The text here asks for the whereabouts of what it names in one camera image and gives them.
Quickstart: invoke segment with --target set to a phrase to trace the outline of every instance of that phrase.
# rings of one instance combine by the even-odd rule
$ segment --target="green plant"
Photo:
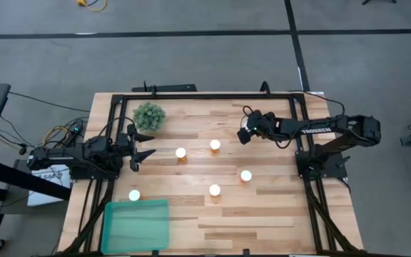
[[[141,131],[158,131],[166,119],[165,111],[156,104],[146,102],[133,111],[136,128]]]

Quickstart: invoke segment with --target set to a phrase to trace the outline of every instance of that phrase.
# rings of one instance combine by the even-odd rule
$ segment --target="metal bracket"
[[[293,98],[294,98],[299,104],[305,104],[304,93],[293,94]]]
[[[243,249],[243,257],[250,257],[250,249]]]
[[[296,164],[298,166],[298,173],[300,177],[308,176],[311,181],[316,180],[317,178],[346,178],[347,170],[345,169],[344,163],[350,157],[342,157],[341,153],[335,154],[329,157],[328,161],[324,164],[324,169],[322,171],[313,170],[308,161],[309,161],[309,152],[308,151],[299,151],[296,152]]]
[[[124,95],[112,95],[111,105],[120,103],[124,98]]]
[[[155,85],[153,85],[153,86],[151,87],[151,96],[152,96],[152,97],[156,97],[156,92],[158,92],[158,89],[156,88]]]
[[[265,92],[265,95],[270,98],[272,95],[270,93],[270,87],[268,82],[263,81],[263,83],[261,84],[261,88],[260,88],[260,92]]]

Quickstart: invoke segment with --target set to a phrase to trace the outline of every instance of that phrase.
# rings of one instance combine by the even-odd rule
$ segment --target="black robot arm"
[[[380,142],[380,122],[363,115],[337,115],[325,119],[297,121],[275,117],[273,112],[264,115],[259,110],[246,114],[247,123],[238,132],[242,144],[250,141],[251,136],[260,136],[271,141],[292,141],[302,135],[335,132],[341,134],[324,144],[315,144],[308,151],[308,164],[314,169],[324,169],[329,157],[353,146],[374,146]]]
[[[137,152],[136,142],[154,139],[137,132],[134,124],[127,126],[127,133],[121,133],[116,142],[105,136],[95,136],[84,143],[68,148],[35,148],[28,158],[31,170],[64,164],[71,170],[72,179],[115,179],[118,178],[123,157],[130,156],[130,167],[139,170],[139,163],[156,150]]]

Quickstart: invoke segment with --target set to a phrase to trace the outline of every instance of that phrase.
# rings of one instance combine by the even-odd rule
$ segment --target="wood plank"
[[[270,195],[270,196],[216,196],[206,197],[206,206],[223,207],[298,207],[307,206],[305,196]]]
[[[294,226],[293,217],[201,217],[199,228],[286,228]]]
[[[206,240],[223,239],[250,239],[256,240],[256,232],[209,232],[205,233]]]
[[[223,207],[223,217],[278,217],[306,216],[305,207]]]
[[[251,253],[299,253],[302,252],[300,240],[233,240],[233,247],[236,249],[250,249]]]
[[[169,206],[171,217],[221,217],[223,210],[215,206]]]
[[[144,196],[143,200],[167,199],[169,206],[204,206],[204,196]]]

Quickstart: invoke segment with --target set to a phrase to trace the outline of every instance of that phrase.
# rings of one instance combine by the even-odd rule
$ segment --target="black metal frame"
[[[366,5],[366,4],[369,3],[370,1],[372,1],[372,0],[365,0],[365,1],[363,1],[362,5]],[[392,2],[393,4],[397,4],[397,1],[396,1],[396,0],[391,0],[391,2]]]
[[[298,114],[296,111],[296,103],[300,105],[300,110],[302,114],[303,119],[308,119],[308,110],[307,106],[305,104],[305,97],[304,94],[302,93],[279,93],[279,94],[273,94],[271,93],[269,86],[267,83],[263,83],[263,85],[260,88],[260,91],[264,91],[265,94],[175,94],[175,93],[170,93],[170,94],[157,94],[156,92],[152,92],[152,94],[144,94],[144,95],[112,95],[112,100],[111,100],[111,109],[109,111],[108,115],[108,121],[110,122],[112,119],[116,118],[116,107],[118,104],[121,105],[120,107],[120,113],[118,117],[120,119],[118,120],[118,125],[117,125],[117,131],[121,131],[123,129],[123,122],[124,119],[122,119],[125,116],[126,113],[126,107],[127,103],[130,100],[149,100],[149,99],[287,99],[290,104],[290,112],[291,116],[293,119],[298,118]],[[113,124],[110,124],[108,128],[106,129],[106,136],[108,138],[111,137],[111,131],[113,128]],[[313,147],[313,137],[312,135],[307,135],[307,141],[308,141],[308,146]],[[300,138],[296,139],[296,144],[298,147],[298,151],[303,151],[303,142]],[[350,244],[350,242],[344,237],[337,226],[334,224],[332,219],[329,217],[329,210],[328,210],[328,203],[326,200],[326,195],[325,195],[325,189],[323,186],[323,181],[321,178],[318,178],[315,183],[317,186],[318,190],[318,196],[319,199],[315,196],[313,193],[313,188],[311,181],[308,179],[308,176],[302,176],[300,174],[301,179],[304,182],[305,186],[305,193],[306,193],[306,199],[308,202],[308,210],[310,214],[310,222],[312,226],[312,232],[313,232],[313,239],[315,242],[315,250],[317,254],[324,254],[324,255],[329,255],[329,256],[389,256],[389,255],[380,255],[380,254],[373,254],[373,253],[367,253],[366,251],[363,250],[358,250],[356,247]],[[108,197],[108,193],[112,194],[113,193],[113,185],[114,185],[114,180],[108,182],[108,188],[106,189],[106,195],[104,196],[104,202],[108,203],[111,201],[111,197]],[[95,192],[101,192],[101,187],[102,187],[102,181],[98,181],[95,187]],[[93,210],[96,210],[98,208],[98,205],[102,205],[103,202],[99,203],[99,197],[93,197],[93,203],[92,203],[92,213]],[[320,229],[318,225],[318,220],[317,220],[317,215],[316,213],[320,214],[320,217],[324,220],[325,222],[325,229],[326,229],[326,234],[328,238],[328,245],[329,245],[329,250],[324,250],[323,245],[321,243],[321,236],[320,236]],[[92,233],[87,235],[87,241],[91,242],[91,237]],[[338,242],[342,249],[345,251],[337,251],[337,247],[335,245],[335,242]],[[101,237],[99,238],[99,243],[98,243],[98,249],[101,247]],[[85,249],[83,253],[80,254],[87,254],[87,253],[93,253],[99,255],[100,252],[98,251],[91,251],[91,244],[86,243]],[[244,256],[245,253],[247,255],[250,255],[250,252],[248,249],[244,250]],[[153,256],[158,256],[158,252],[153,252]],[[253,256],[287,256],[287,255],[253,255]]]

